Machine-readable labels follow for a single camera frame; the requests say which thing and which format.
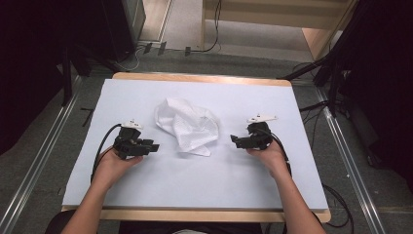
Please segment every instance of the white sheet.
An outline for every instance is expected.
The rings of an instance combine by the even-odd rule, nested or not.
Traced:
[[[165,98],[185,98],[216,115],[220,136],[206,145],[210,157],[176,152],[176,139],[156,126],[154,108]],[[258,113],[277,116],[268,124],[284,145],[298,188],[311,209],[327,209],[291,87],[138,80],[105,81],[62,204],[80,204],[104,135],[112,126],[134,119],[144,126],[140,137],[154,139],[159,151],[130,169],[109,190],[104,206],[280,209],[278,189],[267,170],[230,139],[247,137],[246,119]],[[110,135],[104,148],[118,133]]]

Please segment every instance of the floor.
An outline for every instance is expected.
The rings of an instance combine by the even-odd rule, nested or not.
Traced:
[[[174,0],[169,13],[168,25],[165,28],[163,41],[167,48],[183,49],[191,46],[200,47],[200,31],[197,31],[196,20],[188,20],[196,16],[193,11],[183,15],[178,12],[185,7],[197,8],[197,1]],[[206,44],[214,41],[213,22],[207,25]],[[313,59],[306,47],[304,36],[297,28],[280,28],[257,26],[247,23],[233,25],[221,22],[219,30],[219,47],[210,54],[194,54],[185,57],[183,52],[166,51],[158,56],[153,50],[144,55],[137,54],[139,65],[133,72],[176,72],[193,74],[221,74],[234,76],[250,76],[262,78],[283,77],[300,67],[302,62]],[[256,31],[268,34],[254,37]],[[122,63],[124,66],[136,65],[136,58],[129,58]],[[78,87],[78,97],[73,104],[69,118],[66,120],[59,137],[53,145],[39,179],[16,222],[13,233],[43,233],[49,220],[59,212],[65,184],[70,176],[83,140],[88,131],[88,125],[83,127],[89,111],[82,108],[94,108],[104,79],[111,73],[104,67],[93,64],[94,70],[89,78],[81,78]],[[319,101],[317,89],[311,85],[310,73],[294,81],[293,89],[300,107]],[[51,100],[45,110],[30,125],[19,143],[0,156],[0,214],[8,208],[11,198],[19,188],[33,158],[42,147],[55,118],[62,110],[60,102],[62,93]],[[328,118],[320,115],[316,121],[305,125],[309,142],[315,138],[313,153],[318,166],[321,180],[335,188],[346,200],[355,221],[355,233],[383,233],[370,229],[365,213],[360,206],[360,199],[355,193],[355,187],[349,178],[349,172],[343,157],[337,148],[328,124]],[[361,178],[369,195],[374,201],[384,229],[388,233],[413,233],[410,225],[413,219],[413,195],[408,190],[403,178],[390,170],[376,170],[368,165],[366,152],[357,138],[357,131],[351,121],[343,115],[338,115],[337,121],[351,149]],[[326,193],[332,212],[333,223],[341,223],[346,215],[335,198]],[[99,233],[115,233],[119,222],[105,220],[99,227]],[[334,229],[325,225],[328,233],[350,233],[349,225]],[[281,233],[282,226],[272,226],[272,233]]]

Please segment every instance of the black equipment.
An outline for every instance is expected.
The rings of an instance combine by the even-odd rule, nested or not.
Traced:
[[[152,139],[139,138],[140,131],[131,128],[121,128],[119,135],[115,138],[113,147],[118,151],[121,159],[127,156],[148,155],[150,152],[158,151],[159,144],[153,144]]]
[[[246,128],[250,137],[239,138],[231,135],[231,141],[237,148],[259,148],[266,149],[273,141],[271,130],[266,122],[252,123]]]

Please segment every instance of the wooden table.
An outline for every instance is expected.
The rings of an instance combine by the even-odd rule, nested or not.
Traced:
[[[203,0],[205,20],[214,20],[218,0]],[[357,0],[222,0],[220,20],[302,27],[314,59],[347,25]]]
[[[116,73],[113,79],[176,81],[176,82],[207,82],[224,84],[246,84],[285,86],[291,84],[284,80],[251,79],[227,76],[181,75],[164,73]],[[76,207],[63,206],[63,210],[73,210]],[[331,218],[330,210],[315,211],[321,222]],[[102,219],[118,220],[159,220],[159,221],[228,221],[228,222],[284,222],[282,211],[260,211],[248,209],[217,210],[217,209],[107,209],[101,212]]]

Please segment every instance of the power cord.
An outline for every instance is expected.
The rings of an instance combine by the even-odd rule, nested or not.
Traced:
[[[211,51],[213,48],[215,48],[216,44],[218,44],[218,46],[219,46],[218,52],[221,51],[221,44],[219,44],[219,42],[218,42],[218,38],[219,38],[218,25],[219,25],[219,18],[221,16],[221,9],[222,9],[222,0],[218,0],[218,3],[216,4],[216,7],[215,7],[215,17],[214,17],[215,42],[213,43],[213,45],[210,48],[208,48],[207,50],[203,50],[203,51],[195,50],[195,51],[189,51],[189,53],[206,53],[206,52]],[[149,43],[149,44],[146,44],[146,45],[141,45],[141,46],[143,46],[144,48],[149,46],[149,49],[148,49],[148,51],[149,51],[150,48],[151,48],[151,45],[152,45],[152,43]],[[164,49],[164,51],[176,51],[176,52],[185,52],[185,53],[187,52],[186,50],[177,50],[177,49]]]
[[[145,49],[144,46],[137,46],[136,51],[134,52],[134,57],[136,58],[136,65],[133,68],[124,67],[119,62],[116,62],[116,64],[118,66],[120,66],[121,68],[127,70],[127,71],[133,71],[133,70],[137,69],[139,67],[139,58],[137,57],[137,53],[139,53],[139,51],[141,51],[143,49]]]

